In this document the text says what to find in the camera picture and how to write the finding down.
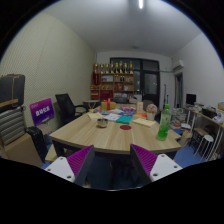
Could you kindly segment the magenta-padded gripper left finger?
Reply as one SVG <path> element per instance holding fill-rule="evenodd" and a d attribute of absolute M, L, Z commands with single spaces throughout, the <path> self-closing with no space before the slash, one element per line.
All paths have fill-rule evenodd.
<path fill-rule="evenodd" d="M 58 157 L 46 171 L 76 185 L 83 186 L 95 156 L 94 146 L 87 146 L 69 157 Z"/>

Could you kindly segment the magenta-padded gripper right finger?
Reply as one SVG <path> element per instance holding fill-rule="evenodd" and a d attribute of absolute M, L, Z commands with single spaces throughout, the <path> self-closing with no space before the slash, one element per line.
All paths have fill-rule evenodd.
<path fill-rule="evenodd" d="M 143 185 L 157 181 L 182 169 L 166 154 L 156 155 L 134 144 L 130 145 L 130 155 Z"/>

